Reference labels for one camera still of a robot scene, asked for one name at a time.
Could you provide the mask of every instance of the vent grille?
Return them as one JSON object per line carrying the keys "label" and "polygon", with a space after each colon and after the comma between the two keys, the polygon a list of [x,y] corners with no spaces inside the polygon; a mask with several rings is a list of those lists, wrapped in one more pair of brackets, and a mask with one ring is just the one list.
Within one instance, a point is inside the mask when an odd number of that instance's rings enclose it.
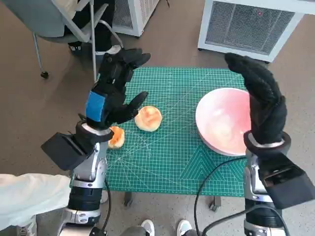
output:
{"label": "vent grille", "polygon": [[206,44],[270,54],[294,12],[214,1]]}
{"label": "vent grille", "polygon": [[115,0],[113,24],[133,30],[128,0]]}
{"label": "vent grille", "polygon": [[159,0],[140,0],[142,22],[145,24]]}

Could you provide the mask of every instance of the grid lines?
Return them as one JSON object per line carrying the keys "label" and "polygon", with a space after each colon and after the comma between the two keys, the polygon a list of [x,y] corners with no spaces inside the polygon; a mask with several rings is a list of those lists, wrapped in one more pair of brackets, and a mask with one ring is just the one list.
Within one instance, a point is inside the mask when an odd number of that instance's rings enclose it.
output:
{"label": "grid lines", "polygon": [[[201,141],[195,109],[209,91],[244,89],[243,78],[226,69],[142,67],[128,83],[126,101],[141,91],[149,96],[143,106],[157,107],[163,120],[155,132],[141,131],[131,120],[120,127],[126,141],[107,153],[107,178],[117,191],[196,194],[203,179],[218,164],[231,159]],[[222,166],[209,180],[205,195],[243,196],[245,161]]]}

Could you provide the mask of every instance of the bun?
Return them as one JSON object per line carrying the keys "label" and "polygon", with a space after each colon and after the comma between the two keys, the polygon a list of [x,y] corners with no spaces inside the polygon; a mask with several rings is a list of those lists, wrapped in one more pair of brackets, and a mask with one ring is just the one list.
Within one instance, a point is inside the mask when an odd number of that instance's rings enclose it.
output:
{"label": "bun", "polygon": [[139,114],[134,118],[139,129],[153,132],[157,130],[162,122],[162,114],[158,108],[146,106],[141,108]]}
{"label": "bun", "polygon": [[118,126],[111,126],[110,129],[114,132],[113,138],[108,142],[109,149],[121,148],[125,142],[125,132]]}

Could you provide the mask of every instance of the chair leg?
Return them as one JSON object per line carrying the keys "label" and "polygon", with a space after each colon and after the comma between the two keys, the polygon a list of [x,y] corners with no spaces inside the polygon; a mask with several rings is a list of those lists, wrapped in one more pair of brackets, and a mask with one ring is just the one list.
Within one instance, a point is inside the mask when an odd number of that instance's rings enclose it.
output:
{"label": "chair leg", "polygon": [[34,39],[34,45],[35,45],[38,65],[39,65],[39,68],[41,71],[40,76],[43,77],[44,79],[47,79],[49,74],[47,71],[44,71],[43,66],[41,64],[41,59],[40,59],[39,50],[38,50],[37,36],[36,36],[35,32],[33,32],[33,39]]}
{"label": "chair leg", "polygon": [[121,46],[121,48],[124,48],[124,45],[123,45],[123,42],[122,40],[118,37],[118,35],[116,34],[116,32],[113,31],[113,28],[110,27],[110,25],[104,21],[104,20],[99,20],[99,23],[105,25],[111,32],[112,34],[114,35],[114,37],[117,39],[119,45]]}
{"label": "chair leg", "polygon": [[94,2],[90,1],[91,27],[92,27],[92,61],[93,61],[93,79],[97,82],[96,74],[96,55],[95,55],[95,31],[94,31]]}

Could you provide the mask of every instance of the wheel caster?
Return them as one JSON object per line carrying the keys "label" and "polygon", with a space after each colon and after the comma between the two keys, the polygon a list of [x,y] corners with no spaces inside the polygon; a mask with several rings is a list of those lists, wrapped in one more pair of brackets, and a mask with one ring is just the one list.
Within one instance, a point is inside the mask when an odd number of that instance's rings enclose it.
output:
{"label": "wheel caster", "polygon": [[40,73],[40,76],[43,77],[44,79],[48,79],[49,74],[48,74],[47,71],[43,71],[43,72]]}
{"label": "wheel caster", "polygon": [[221,197],[220,196],[213,196],[212,201],[209,204],[209,209],[213,212],[217,212],[218,209],[221,207]]}
{"label": "wheel caster", "polygon": [[131,192],[125,192],[125,198],[124,198],[124,206],[126,208],[129,208],[132,204],[132,193]]}

